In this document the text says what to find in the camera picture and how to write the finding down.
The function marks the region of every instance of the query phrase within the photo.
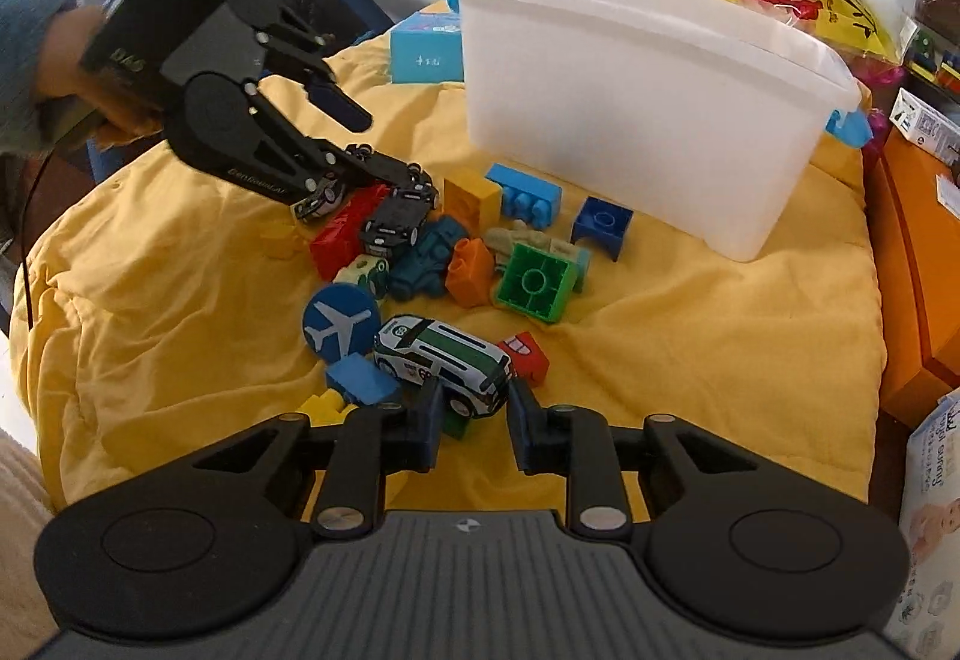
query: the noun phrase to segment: orange cabinet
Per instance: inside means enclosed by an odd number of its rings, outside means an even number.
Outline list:
[[[888,353],[880,405],[911,428],[960,386],[960,219],[937,202],[948,174],[894,129],[867,177]]]

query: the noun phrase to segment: white floor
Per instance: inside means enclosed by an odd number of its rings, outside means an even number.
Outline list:
[[[10,342],[0,332],[0,428],[6,430],[21,445],[37,451],[37,431],[14,389],[10,369]]]

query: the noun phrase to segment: metal pin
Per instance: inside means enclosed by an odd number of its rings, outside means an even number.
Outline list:
[[[581,511],[580,522],[591,530],[618,530],[627,524],[627,515],[611,505],[594,505]]]
[[[350,508],[347,505],[335,505],[332,508],[325,508],[317,516],[320,527],[326,530],[337,532],[345,530],[355,530],[363,524],[363,514],[356,508]]]

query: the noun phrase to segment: white and green toy car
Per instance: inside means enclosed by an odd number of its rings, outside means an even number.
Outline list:
[[[493,416],[507,400],[514,375],[510,356],[493,343],[422,316],[394,316],[373,339],[373,360],[408,382],[436,376],[450,391],[450,407],[463,417]]]

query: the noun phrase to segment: black and white circular logo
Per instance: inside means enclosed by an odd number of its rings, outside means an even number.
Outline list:
[[[476,532],[480,529],[480,523],[476,519],[462,519],[454,527],[460,532]]]

